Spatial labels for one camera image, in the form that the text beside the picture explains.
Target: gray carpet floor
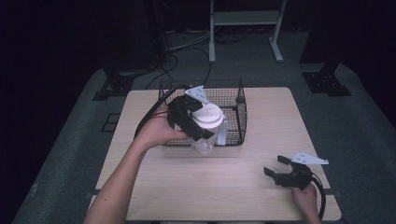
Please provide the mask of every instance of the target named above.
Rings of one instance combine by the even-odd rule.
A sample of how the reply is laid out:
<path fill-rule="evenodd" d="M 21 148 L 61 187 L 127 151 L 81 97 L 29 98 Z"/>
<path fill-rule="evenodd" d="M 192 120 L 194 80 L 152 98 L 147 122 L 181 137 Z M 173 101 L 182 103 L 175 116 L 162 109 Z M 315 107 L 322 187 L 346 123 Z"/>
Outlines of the gray carpet floor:
<path fill-rule="evenodd" d="M 209 79 L 238 78 L 244 87 L 288 87 L 301 112 L 318 155 L 330 161 L 324 166 L 344 220 L 335 223 L 394 223 L 396 220 L 396 131 L 359 77 L 344 65 L 335 75 L 352 96 L 329 97 L 311 93 L 302 72 L 318 71 L 322 64 L 299 64 L 307 33 L 284 33 L 278 45 L 284 57 L 277 63 L 268 43 L 270 34 L 249 34 L 231 45 L 216 45 L 217 61 L 211 64 Z M 196 35 L 169 35 L 178 46 Z M 207 43 L 195 45 L 207 52 Z M 202 80 L 209 63 L 196 49 L 173 54 L 177 67 L 169 74 L 174 80 Z M 163 63 L 170 69 L 176 60 Z M 142 90 L 162 73 L 158 69 L 134 80 Z M 102 88 L 102 69 L 92 74 L 53 146 L 31 192 L 14 223 L 81 223 L 95 193 L 113 133 L 103 133 L 107 116 L 120 113 L 125 97 L 106 101 L 92 98 Z M 158 78 L 148 88 L 158 89 Z"/>

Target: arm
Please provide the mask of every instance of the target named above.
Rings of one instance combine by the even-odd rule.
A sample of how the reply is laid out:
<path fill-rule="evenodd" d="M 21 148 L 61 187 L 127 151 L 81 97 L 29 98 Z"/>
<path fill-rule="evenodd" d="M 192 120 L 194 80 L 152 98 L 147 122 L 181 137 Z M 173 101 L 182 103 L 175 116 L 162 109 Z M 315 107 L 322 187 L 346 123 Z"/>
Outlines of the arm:
<path fill-rule="evenodd" d="M 303 190 L 291 188 L 291 195 L 307 224 L 321 223 L 317 209 L 317 190 L 312 184 Z"/>
<path fill-rule="evenodd" d="M 120 164 L 93 201 L 84 223 L 124 223 L 134 182 L 146 152 L 170 140 L 186 139 L 185 133 L 169 127 L 166 113 L 150 119 L 129 145 Z"/>

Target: hand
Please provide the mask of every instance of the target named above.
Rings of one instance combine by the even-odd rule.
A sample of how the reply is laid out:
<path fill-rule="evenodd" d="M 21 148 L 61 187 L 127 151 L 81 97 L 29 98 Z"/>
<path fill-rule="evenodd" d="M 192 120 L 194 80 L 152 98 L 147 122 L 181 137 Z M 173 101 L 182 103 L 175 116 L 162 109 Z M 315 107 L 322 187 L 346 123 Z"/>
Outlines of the hand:
<path fill-rule="evenodd" d="M 171 128 L 167 119 L 167 106 L 154 112 L 153 117 L 149 119 L 140 130 L 135 143 L 143 148 L 161 146 L 171 140 L 187 139 L 188 136 L 183 132 L 178 132 Z"/>
<path fill-rule="evenodd" d="M 303 213 L 307 223 L 321 223 L 317 209 L 317 189 L 309 184 L 305 189 L 291 188 L 294 203 Z"/>

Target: person's right hand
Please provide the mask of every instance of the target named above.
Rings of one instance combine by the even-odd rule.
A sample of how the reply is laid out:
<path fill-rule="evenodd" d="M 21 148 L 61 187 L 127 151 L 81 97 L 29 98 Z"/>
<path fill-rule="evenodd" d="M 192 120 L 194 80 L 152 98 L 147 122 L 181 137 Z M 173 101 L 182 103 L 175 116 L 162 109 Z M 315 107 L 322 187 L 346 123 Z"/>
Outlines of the person's right hand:
<path fill-rule="evenodd" d="M 291 188 L 294 203 L 302 212 L 308 224 L 321 223 L 317 209 L 317 189 L 309 184 L 305 189 Z"/>

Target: dark background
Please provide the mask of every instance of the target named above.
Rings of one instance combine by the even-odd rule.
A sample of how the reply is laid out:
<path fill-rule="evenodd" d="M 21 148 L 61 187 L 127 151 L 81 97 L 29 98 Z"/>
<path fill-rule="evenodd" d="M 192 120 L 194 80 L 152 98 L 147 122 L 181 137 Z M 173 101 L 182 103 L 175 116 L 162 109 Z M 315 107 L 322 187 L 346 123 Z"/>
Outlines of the dark background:
<path fill-rule="evenodd" d="M 132 69 L 155 66 L 161 62 L 163 50 L 161 29 L 182 32 L 186 28 L 208 28 L 209 1 L 160 2 L 161 27 L 155 23 L 158 18 L 148 6 L 150 2 L 8 0 L 0 3 L 1 223 L 14 218 L 85 84 L 103 67 L 104 61 L 124 62 Z M 230 1 L 230 4 L 216 1 L 217 9 L 227 6 L 234 10 L 257 10 L 271 9 L 277 4 L 262 0 Z M 148 10 L 136 10 L 139 7 Z M 123 18 L 125 8 L 135 13 Z M 359 75 L 393 124 L 396 123 L 396 36 L 391 13 L 394 8 L 395 3 L 389 0 L 380 3 L 289 0 L 282 24 L 286 32 L 301 32 L 311 27 L 302 63 L 323 63 L 329 55 L 336 55 Z M 146 38 L 151 39 L 149 43 L 141 44 L 136 30 L 149 36 Z"/>

